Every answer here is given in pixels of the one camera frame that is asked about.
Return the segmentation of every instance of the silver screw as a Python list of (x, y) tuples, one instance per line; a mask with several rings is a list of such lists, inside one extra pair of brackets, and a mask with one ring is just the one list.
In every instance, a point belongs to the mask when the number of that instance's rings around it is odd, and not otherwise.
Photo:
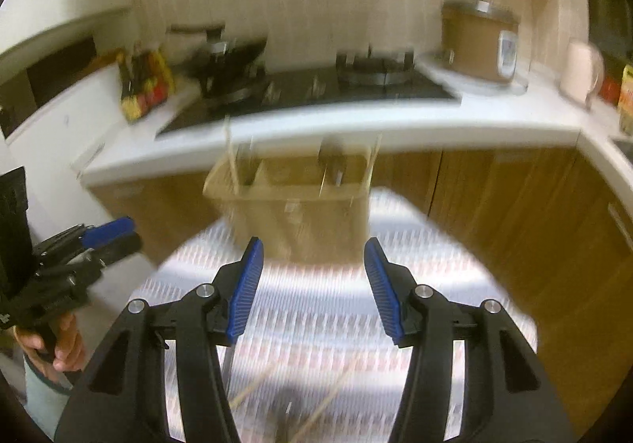
[(421, 299), (429, 299), (433, 296), (433, 288), (431, 286), (427, 286), (426, 284), (416, 286), (415, 294), (418, 295)]
[(491, 314), (497, 314), (501, 310), (501, 304), (496, 300), (486, 300), (483, 308)]
[(129, 304), (127, 304), (127, 310), (130, 311), (132, 314), (138, 314), (143, 309), (145, 309), (145, 302), (143, 302), (142, 300), (133, 300)]
[(200, 284), (195, 290), (195, 294), (204, 299), (209, 298), (214, 293), (215, 288), (212, 284)]

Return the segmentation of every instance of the human hand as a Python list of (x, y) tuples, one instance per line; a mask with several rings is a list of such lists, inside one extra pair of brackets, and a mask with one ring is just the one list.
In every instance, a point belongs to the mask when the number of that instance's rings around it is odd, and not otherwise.
[(57, 321), (59, 327), (55, 360), (53, 364), (43, 361), (37, 350), (44, 350), (44, 340), (36, 332), (19, 327), (13, 328), (13, 335), (31, 363), (49, 380), (57, 381), (58, 371), (78, 371), (85, 364), (83, 338), (77, 329), (77, 318), (66, 313)]

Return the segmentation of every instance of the beige storage basket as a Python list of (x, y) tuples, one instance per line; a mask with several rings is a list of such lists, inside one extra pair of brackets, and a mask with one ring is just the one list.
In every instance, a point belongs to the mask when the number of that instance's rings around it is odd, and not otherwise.
[(251, 236), (264, 243), (267, 259), (301, 264), (357, 264), (368, 239), (369, 190), (378, 148), (344, 155), (340, 186), (326, 184), (314, 155), (258, 159), (249, 186), (231, 152), (213, 167), (203, 194), (226, 216), (238, 247)]

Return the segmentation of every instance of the sink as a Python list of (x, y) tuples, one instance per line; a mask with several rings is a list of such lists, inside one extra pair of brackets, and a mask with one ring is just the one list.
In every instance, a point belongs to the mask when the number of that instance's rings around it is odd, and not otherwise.
[(633, 164), (633, 141), (622, 141), (620, 139), (612, 139), (612, 141)]

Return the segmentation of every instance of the white countertop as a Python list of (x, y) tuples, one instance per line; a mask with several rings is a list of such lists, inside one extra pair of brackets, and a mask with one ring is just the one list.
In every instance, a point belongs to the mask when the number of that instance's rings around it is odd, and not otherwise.
[[(356, 102), (241, 116), (230, 122), (233, 144), (249, 143), (252, 139), (257, 148), (264, 149), (317, 148), (326, 134), (337, 134), (349, 144), (372, 144), (382, 134), (381, 148), (388, 150), (578, 146), (633, 216), (633, 166), (609, 140), (624, 138), (618, 130), (615, 109), (595, 101), (587, 112), (562, 98), (554, 82), (544, 75), (532, 74), (527, 92), (517, 96), (481, 94), (480, 88), (454, 80), (452, 74), (426, 70), (435, 80), (460, 90), (461, 104), (416, 100)], [(81, 183), (97, 186), (211, 169), (225, 149), (223, 122), (156, 138), (157, 132), (198, 94), (197, 86), (184, 85), (145, 119), (112, 134), (98, 151), (93, 148), (84, 152), (75, 163)]]

